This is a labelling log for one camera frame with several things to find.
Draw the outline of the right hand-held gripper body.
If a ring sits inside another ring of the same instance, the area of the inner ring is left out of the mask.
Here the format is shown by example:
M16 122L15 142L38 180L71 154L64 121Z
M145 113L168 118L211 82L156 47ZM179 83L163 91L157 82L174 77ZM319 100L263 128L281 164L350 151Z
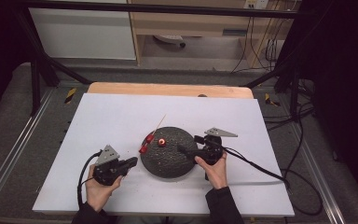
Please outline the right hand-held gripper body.
M235 133L230 133L218 128L211 128L204 132L204 145L202 149L195 152L196 156L204 159L208 164L214 165L223 155L222 138L237 137Z

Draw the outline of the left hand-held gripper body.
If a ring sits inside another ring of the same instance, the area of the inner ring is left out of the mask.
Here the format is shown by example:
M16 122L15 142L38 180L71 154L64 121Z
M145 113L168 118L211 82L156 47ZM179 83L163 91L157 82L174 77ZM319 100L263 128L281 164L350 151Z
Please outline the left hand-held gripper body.
M120 161L119 154L106 145L95 162L93 177L99 184L111 186L120 175L125 174L126 168L127 162Z

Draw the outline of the round black plate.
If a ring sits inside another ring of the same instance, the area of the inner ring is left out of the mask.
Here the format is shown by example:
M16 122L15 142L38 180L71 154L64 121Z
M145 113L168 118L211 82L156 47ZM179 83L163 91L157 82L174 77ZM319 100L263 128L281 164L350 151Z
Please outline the round black plate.
M160 138L166 140L164 147L158 145ZM193 169L194 162L177 150L178 145L190 150L198 150L193 136L185 130L176 127L158 128L146 153L140 153L145 169L160 178L171 179L186 175Z

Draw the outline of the person's right hand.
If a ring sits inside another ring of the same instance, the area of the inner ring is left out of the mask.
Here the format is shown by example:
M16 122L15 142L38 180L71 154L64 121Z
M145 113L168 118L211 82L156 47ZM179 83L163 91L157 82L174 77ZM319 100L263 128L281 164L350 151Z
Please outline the person's right hand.
M215 189L222 189L228 186L226 152L223 153L222 157L214 165L208 164L199 156L195 157L195 162L205 171L209 182Z

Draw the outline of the person's left hand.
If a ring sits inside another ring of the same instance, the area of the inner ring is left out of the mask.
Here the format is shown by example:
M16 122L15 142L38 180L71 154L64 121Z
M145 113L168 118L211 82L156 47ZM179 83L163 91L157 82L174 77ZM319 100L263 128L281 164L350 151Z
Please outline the person's left hand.
M85 183L86 198L91 208L99 213L103 210L113 191L120 187L123 176L120 175L111 186L104 186L93 178L94 168L94 165L89 167L88 181Z

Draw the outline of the white board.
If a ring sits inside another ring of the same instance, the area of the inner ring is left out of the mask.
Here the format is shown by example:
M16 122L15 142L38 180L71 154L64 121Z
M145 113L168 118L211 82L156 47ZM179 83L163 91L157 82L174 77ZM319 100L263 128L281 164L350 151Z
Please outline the white board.
M245 217L290 217L294 209L255 99L157 95L83 95L46 181L34 203L44 214L77 211L76 187L86 160L110 145L122 159L136 157L144 138L160 127L202 135L212 127L235 133L223 144L243 155L227 159L227 179ZM105 211L121 216L194 216L209 213L205 194L211 185L194 167L187 175L164 180L142 164L131 168L113 192Z

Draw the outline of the wooden table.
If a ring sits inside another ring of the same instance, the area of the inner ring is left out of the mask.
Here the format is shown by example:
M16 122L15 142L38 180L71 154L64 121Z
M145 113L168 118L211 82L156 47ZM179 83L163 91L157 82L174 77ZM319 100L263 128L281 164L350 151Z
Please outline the wooden table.
M176 85L152 83L120 83L94 82L89 85L88 93L107 94L136 94L136 95L166 95L220 98L253 99L254 95L249 88L227 87L219 85Z

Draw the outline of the yellow black tape strip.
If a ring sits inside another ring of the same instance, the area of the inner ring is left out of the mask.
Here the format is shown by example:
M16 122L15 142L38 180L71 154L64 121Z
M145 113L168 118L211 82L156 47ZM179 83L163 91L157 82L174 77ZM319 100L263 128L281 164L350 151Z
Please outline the yellow black tape strip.
M281 106L279 102L272 101L268 93L265 93L265 103L267 105Z
M70 104L74 95L76 93L76 88L72 88L71 90L68 91L66 97L65 97L65 100L64 100L64 103L65 104Z

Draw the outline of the black metal stand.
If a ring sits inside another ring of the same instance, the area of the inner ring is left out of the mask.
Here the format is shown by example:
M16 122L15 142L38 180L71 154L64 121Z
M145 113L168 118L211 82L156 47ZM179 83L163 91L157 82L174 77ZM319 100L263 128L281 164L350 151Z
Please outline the black metal stand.
M289 115L295 122L299 122L300 115L297 111L299 67L295 63L282 63L276 65L272 71L245 84L244 87L252 89L273 77L279 77L274 86L274 90L277 93L282 93L285 90L290 89Z
M60 80L56 75L55 69L58 69L82 84L92 83L91 80L82 77L78 73L70 70L63 64L48 56L43 48L36 28L34 27L31 14L26 7L13 7L12 13L16 18L22 33L25 35L24 47L26 48L27 54L31 58L31 79L33 91L32 116L35 115L41 107L40 78L43 78L49 87L57 87L60 84Z

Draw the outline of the white power strip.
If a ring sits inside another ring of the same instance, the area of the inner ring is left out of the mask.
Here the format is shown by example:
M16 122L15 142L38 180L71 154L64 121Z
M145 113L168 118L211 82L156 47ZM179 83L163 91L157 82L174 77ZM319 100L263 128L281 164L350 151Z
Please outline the white power strip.
M155 35L155 38L165 43L177 45L180 48L186 46L184 39L180 35Z

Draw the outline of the light wooden desk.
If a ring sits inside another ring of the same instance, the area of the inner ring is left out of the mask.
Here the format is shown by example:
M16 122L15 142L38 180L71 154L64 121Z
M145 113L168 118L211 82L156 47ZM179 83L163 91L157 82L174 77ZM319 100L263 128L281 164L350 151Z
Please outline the light wooden desk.
M245 0L128 0L130 4L223 7L249 9ZM283 0L268 0L266 9L283 8ZM132 12L131 29L134 37L136 60L143 60L145 38L155 35L181 37L225 37L235 39L247 60L255 68L270 40L284 40L292 26L291 19L250 18L211 15L160 14Z

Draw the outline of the white cabinet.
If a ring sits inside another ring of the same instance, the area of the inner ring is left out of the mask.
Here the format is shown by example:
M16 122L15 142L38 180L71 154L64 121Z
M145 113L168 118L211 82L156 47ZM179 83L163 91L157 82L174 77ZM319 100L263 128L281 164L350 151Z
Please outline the white cabinet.
M128 12L30 8L52 58L136 58Z

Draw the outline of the aluminium rail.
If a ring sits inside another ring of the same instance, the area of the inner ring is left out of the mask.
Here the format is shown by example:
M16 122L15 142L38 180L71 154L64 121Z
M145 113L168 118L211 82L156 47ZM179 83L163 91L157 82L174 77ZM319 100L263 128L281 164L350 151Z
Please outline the aluminium rail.
M51 100L52 94L55 92L54 89L48 89L41 100L41 106L36 110L35 114L32 115L28 120L26 125L21 131L21 134L17 138L15 144L9 151L6 159L4 160L3 164L0 167L0 191L2 190L3 186L5 185L11 171L13 170L14 166L16 165L18 159L21 156L21 153L25 149L30 137L32 136L34 129L36 128L37 124L43 117L48 104Z
M306 141L304 132L298 123L292 124L292 129L296 135L296 139L300 141L299 152L306 164L306 167L310 173L310 177L316 189L321 194L321 198L324 205L324 211L327 214L331 224L345 224L345 218L341 213L339 206L335 200L335 197L329 188L329 185L324 177L322 169L315 160L309 144Z

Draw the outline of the black metal frame bar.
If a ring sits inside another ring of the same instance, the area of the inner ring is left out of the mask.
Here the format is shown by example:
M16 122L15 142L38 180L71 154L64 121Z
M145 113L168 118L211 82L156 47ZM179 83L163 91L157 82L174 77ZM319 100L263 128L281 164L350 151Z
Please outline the black metal frame bar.
M18 4L24 7L32 7L32 8L139 12L139 13L160 13L160 14L211 15L211 16L279 18L279 19L295 19L298 16L300 16L300 13L295 11L277 11L277 10L259 10L259 9L255 10L255 9L238 9L238 8L223 8L223 7L190 7L190 6L95 3L95 2L51 1L51 0L18 0Z

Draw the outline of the white wall socket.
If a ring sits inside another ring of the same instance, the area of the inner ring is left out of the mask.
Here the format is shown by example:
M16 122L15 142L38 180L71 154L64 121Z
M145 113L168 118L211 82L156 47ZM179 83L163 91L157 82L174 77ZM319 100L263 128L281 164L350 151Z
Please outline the white wall socket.
M244 7L249 9L266 9L269 0L245 0Z

